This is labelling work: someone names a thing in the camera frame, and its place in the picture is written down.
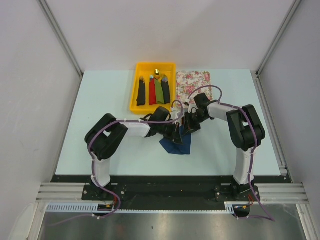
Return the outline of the dark blue paper napkin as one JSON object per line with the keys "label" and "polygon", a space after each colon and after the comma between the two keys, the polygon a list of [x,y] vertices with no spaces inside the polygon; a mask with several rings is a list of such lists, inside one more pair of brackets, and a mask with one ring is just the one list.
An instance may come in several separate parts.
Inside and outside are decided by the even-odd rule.
{"label": "dark blue paper napkin", "polygon": [[173,155],[190,155],[191,154],[191,144],[192,135],[186,134],[181,136],[183,144],[173,143],[168,139],[163,138],[159,141],[160,145],[166,150],[168,154]]}

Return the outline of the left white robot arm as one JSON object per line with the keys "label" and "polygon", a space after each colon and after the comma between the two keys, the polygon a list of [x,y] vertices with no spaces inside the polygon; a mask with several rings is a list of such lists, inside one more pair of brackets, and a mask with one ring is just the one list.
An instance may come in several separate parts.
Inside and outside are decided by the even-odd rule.
{"label": "left white robot arm", "polygon": [[138,120],[117,119],[112,114],[105,114],[86,134],[84,141],[92,158],[91,180],[95,184],[93,194],[100,200],[110,196],[111,181],[110,161],[122,141],[128,137],[150,138],[162,135],[164,139],[182,144],[180,119],[184,110],[167,110],[158,107]]}

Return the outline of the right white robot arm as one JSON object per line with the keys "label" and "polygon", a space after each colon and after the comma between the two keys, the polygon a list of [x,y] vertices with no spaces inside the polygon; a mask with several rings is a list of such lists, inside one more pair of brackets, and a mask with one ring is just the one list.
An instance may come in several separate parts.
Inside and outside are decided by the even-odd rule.
{"label": "right white robot arm", "polygon": [[255,151],[266,137],[257,111],[251,104],[238,107],[219,100],[210,101],[205,93],[198,94],[194,102],[195,110],[190,107],[182,118],[183,134],[200,130],[201,123],[208,119],[227,122],[231,141],[236,147],[230,194],[235,200],[242,201],[253,189]]}

